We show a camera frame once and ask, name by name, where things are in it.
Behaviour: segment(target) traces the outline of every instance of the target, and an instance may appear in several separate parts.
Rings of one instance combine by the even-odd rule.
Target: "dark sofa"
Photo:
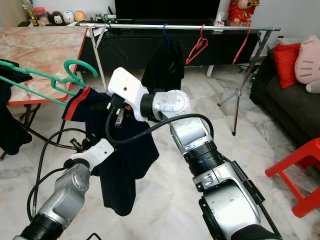
[[[282,89],[272,50],[258,70],[250,99],[264,105],[300,145],[320,137],[320,94],[308,93],[301,83]]]

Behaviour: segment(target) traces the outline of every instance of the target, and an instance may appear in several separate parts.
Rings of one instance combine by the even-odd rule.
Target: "black cabinet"
[[[153,53],[161,46],[164,36],[159,29],[113,29],[115,33],[104,33],[98,47],[98,53],[104,71],[112,71],[118,67],[125,69],[144,69]],[[178,41],[182,48],[184,62],[197,43],[200,31],[167,30],[167,35]],[[207,66],[232,64],[238,50],[247,36],[246,31],[225,30],[223,32],[203,31],[208,39],[208,46],[188,66]],[[236,63],[248,63],[258,41],[258,32],[252,30]],[[97,61],[89,37],[85,38],[80,60],[98,70]],[[77,71],[84,71],[78,66]]]

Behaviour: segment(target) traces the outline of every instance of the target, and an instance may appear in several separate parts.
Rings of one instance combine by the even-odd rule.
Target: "red figurine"
[[[226,22],[228,26],[250,26],[251,14],[254,14],[260,0],[231,0]]]

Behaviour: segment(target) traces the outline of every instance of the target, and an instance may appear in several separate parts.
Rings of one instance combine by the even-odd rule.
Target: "marble table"
[[[69,59],[79,59],[86,30],[78,26],[4,27],[0,29],[0,58],[19,63],[20,68],[35,69],[64,79],[69,76],[64,69],[64,62]],[[75,65],[70,67],[71,71],[76,71]],[[59,101],[67,100],[68,94],[53,89],[49,79],[32,73],[31,75],[33,79],[21,84]],[[58,83],[57,86],[69,90],[71,83]],[[7,104],[50,102],[48,99],[12,86],[11,98]]]

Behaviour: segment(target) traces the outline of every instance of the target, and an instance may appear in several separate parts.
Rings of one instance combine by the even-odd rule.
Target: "red stool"
[[[293,164],[300,164],[304,168],[314,165],[320,171],[320,138],[309,141],[283,160],[265,170],[265,174],[269,178],[275,174],[279,174],[282,177],[299,201],[299,203],[292,208],[292,212],[297,217],[302,218],[314,209],[320,208],[320,187],[307,197],[304,197],[284,172],[285,169]]]

